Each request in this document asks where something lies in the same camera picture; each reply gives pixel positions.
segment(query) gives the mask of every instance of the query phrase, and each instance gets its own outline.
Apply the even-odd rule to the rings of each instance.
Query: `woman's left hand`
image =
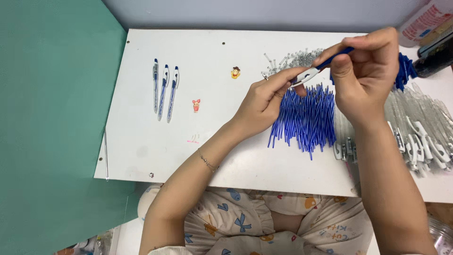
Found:
[[[279,116],[282,98],[291,85],[289,81],[307,69],[285,69],[271,75],[268,80],[263,79],[250,86],[244,101],[230,121],[241,140],[263,132],[275,122]],[[299,89],[298,94],[306,95],[305,90],[302,90]]]

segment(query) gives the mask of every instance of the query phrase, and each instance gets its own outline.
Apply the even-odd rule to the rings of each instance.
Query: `teal wall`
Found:
[[[136,217],[134,182],[93,179],[125,39],[101,0],[0,1],[0,254]]]

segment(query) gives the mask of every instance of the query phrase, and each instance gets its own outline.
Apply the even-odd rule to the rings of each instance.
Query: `ballpoint pen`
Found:
[[[167,123],[170,123],[171,120],[171,113],[173,111],[173,101],[174,101],[174,94],[176,89],[178,88],[179,84],[179,70],[176,66],[173,71],[173,82],[171,84],[171,94],[170,94],[170,105],[169,105],[169,112],[167,113]]]
[[[157,59],[154,59],[154,66],[153,66],[153,79],[154,79],[154,113],[157,113],[157,103],[158,103],[158,92],[159,89],[157,86],[157,73],[159,72],[159,64],[157,63]]]
[[[338,52],[337,54],[333,55],[332,57],[330,57],[329,59],[327,59],[326,61],[324,61],[322,64],[320,64],[319,66],[317,67],[312,67],[306,71],[304,71],[303,73],[297,75],[296,78],[292,79],[290,82],[291,82],[291,86],[290,88],[293,88],[293,87],[296,87],[296,86],[299,86],[301,84],[303,84],[304,82],[310,80],[311,78],[313,78],[317,73],[319,73],[319,71],[325,67],[326,65],[330,64],[330,62],[332,62],[332,59],[335,58],[337,55],[340,55],[340,54],[348,54],[350,53],[351,51],[353,51],[354,48],[353,47],[347,47],[346,49]]]
[[[162,111],[164,109],[165,88],[167,87],[167,82],[169,80],[169,73],[169,66],[166,64],[164,68],[164,77],[162,78],[162,93],[160,94],[159,112],[157,113],[157,120],[159,121],[162,118]]]

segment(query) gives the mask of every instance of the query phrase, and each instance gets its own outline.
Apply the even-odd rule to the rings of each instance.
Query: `white board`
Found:
[[[346,33],[309,33],[232,30],[130,29],[107,120],[110,179],[165,182],[198,147],[236,112],[250,84],[262,79],[268,62],[277,64],[299,50],[327,48]],[[416,49],[401,48],[410,59]],[[173,116],[166,122],[170,88],[167,88],[162,120],[153,109],[152,69],[159,61],[159,80],[164,65],[180,71]],[[241,75],[232,79],[238,66]],[[453,73],[450,68],[427,78],[416,78],[424,93],[442,100],[453,112]],[[305,85],[330,84],[324,70]],[[192,100],[201,99],[198,113]],[[331,148],[309,154],[277,141],[268,148],[270,129],[239,144],[224,160],[210,185],[258,190],[356,196],[358,182],[345,164],[335,160]],[[104,141],[99,157],[104,157]],[[105,161],[98,161],[95,178],[105,178]],[[453,176],[432,176],[415,181],[425,201],[453,202]]]

